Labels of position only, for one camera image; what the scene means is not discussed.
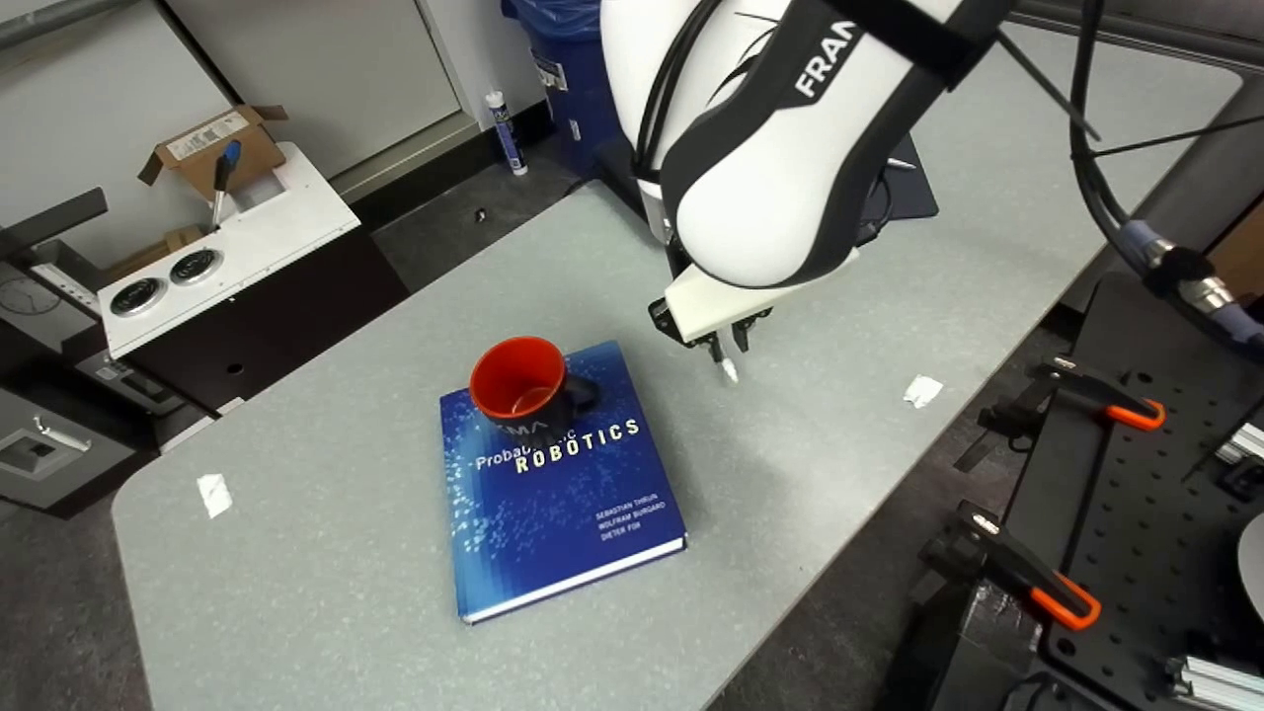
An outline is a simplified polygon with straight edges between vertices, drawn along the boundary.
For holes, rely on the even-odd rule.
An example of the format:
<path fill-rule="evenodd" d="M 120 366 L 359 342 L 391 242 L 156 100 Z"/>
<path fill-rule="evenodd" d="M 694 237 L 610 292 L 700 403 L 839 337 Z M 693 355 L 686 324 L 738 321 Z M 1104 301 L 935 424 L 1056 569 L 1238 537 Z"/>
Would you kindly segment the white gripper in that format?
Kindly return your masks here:
<path fill-rule="evenodd" d="M 713 359 L 723 366 L 726 353 L 723 340 L 715 337 L 721 329 L 734 324 L 734 349 L 751 353 L 755 342 L 755 329 L 758 329 L 758 313 L 768 313 L 779 301 L 773 287 L 734 287 L 723 284 L 700 270 L 682 270 L 651 304 L 647 304 L 647 321 L 679 340 L 679 342 L 694 342 L 713 337 Z"/>

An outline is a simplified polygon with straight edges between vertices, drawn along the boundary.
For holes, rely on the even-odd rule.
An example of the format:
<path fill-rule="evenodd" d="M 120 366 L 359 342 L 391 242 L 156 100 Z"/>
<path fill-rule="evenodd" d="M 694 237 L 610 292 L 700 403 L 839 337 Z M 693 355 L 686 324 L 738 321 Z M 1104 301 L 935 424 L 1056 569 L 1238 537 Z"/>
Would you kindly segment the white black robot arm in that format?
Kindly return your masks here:
<path fill-rule="evenodd" d="M 602 0 L 634 184 L 671 265 L 651 324 L 738 340 L 869 237 L 880 174 L 1014 0 Z"/>

